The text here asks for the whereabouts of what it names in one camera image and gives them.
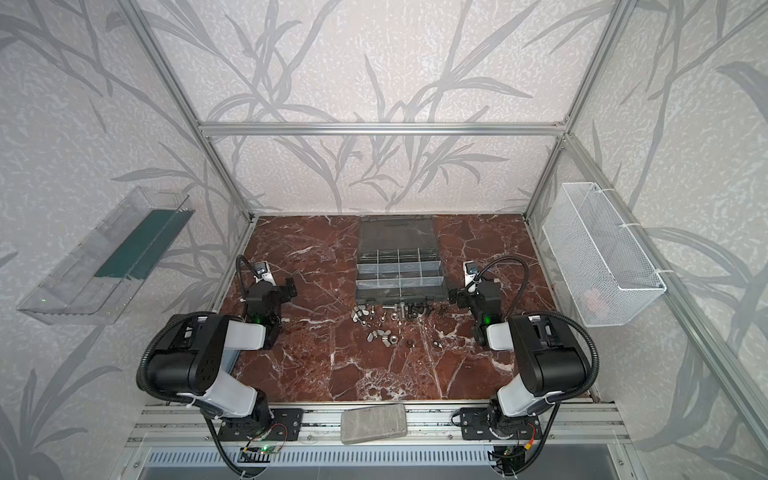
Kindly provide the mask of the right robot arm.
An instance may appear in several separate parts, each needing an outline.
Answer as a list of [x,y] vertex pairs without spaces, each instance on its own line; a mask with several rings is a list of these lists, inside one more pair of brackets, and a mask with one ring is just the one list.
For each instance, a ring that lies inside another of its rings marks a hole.
[[504,317],[500,286],[492,282],[452,289],[449,302],[470,311],[480,346],[514,354],[517,374],[491,398],[491,423],[539,415],[581,396],[597,379],[596,344],[571,318],[556,311]]

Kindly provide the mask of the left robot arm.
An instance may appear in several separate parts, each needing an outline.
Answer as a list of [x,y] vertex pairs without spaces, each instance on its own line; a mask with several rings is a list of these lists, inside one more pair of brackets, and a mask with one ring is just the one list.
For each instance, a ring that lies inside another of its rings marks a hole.
[[144,351],[136,373],[140,390],[168,402],[194,405],[210,418],[270,426],[264,392],[247,386],[222,366],[227,351],[269,350],[282,329],[281,307],[297,296],[295,281],[267,280],[245,294],[242,316],[198,311],[176,314]]

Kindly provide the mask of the silver wing nut pair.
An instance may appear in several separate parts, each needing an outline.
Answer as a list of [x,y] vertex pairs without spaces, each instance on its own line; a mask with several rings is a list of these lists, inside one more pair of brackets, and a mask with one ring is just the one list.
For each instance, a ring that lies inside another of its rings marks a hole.
[[368,341],[368,342],[372,342],[372,341],[374,341],[374,340],[376,340],[376,339],[378,339],[378,338],[384,338],[384,339],[387,339],[387,338],[388,338],[388,333],[387,333],[387,332],[385,332],[385,331],[382,331],[382,330],[374,330],[374,331],[371,331],[371,332],[368,334],[368,336],[367,336],[367,341]]

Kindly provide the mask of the clear compartment organizer box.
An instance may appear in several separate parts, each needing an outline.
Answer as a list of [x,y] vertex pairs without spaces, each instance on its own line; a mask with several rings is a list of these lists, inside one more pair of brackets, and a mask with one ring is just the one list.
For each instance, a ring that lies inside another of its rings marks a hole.
[[432,216],[364,216],[357,249],[359,304],[426,304],[447,299]]

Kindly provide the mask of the pink object in basket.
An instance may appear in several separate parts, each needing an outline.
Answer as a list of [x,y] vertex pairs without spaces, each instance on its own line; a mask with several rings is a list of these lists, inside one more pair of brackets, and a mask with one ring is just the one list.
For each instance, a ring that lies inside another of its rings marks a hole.
[[587,310],[596,318],[605,318],[609,311],[609,304],[597,289],[590,289],[583,295]]

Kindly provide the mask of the green mat on shelf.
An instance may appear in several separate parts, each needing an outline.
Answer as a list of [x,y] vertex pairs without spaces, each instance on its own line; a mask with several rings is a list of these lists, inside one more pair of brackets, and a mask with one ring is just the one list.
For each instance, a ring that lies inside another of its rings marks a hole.
[[150,211],[101,265],[95,277],[146,280],[193,214],[193,210]]

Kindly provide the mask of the grey stone block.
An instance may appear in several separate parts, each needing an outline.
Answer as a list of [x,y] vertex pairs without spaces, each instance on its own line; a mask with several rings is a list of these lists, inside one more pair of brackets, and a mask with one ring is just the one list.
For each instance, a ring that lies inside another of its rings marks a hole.
[[341,415],[340,439],[345,445],[405,437],[408,434],[403,404],[385,404],[345,411]]

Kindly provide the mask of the white ventilation grille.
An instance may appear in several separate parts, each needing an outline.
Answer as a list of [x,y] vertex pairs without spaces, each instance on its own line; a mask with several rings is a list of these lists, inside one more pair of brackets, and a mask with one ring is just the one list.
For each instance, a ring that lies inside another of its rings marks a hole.
[[[373,446],[373,447],[285,447],[277,453],[258,450],[243,453],[226,449],[230,459],[243,466],[484,466],[492,463],[488,446]],[[156,447],[144,462],[146,467],[222,467],[224,461],[213,447]]]

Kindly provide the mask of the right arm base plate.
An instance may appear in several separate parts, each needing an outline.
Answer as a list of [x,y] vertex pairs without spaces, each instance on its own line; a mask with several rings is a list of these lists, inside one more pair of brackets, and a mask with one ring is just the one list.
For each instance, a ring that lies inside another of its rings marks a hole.
[[461,408],[452,419],[461,429],[463,440],[529,442],[539,440],[543,433],[537,416],[509,417],[491,406]]

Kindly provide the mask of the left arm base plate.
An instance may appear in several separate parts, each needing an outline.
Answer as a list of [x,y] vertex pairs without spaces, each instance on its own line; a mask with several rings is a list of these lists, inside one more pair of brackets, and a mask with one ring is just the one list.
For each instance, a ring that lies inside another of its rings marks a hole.
[[264,420],[251,417],[222,421],[217,438],[223,442],[266,440],[277,442],[297,441],[304,410],[301,408],[272,409]]

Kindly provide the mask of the clear acrylic wall shelf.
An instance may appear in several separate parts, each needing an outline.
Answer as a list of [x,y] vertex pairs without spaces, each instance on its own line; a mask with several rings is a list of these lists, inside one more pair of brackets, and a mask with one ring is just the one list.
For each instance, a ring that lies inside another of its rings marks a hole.
[[18,305],[47,325],[111,325],[146,280],[96,278],[101,265],[155,209],[195,210],[189,195],[134,188]]

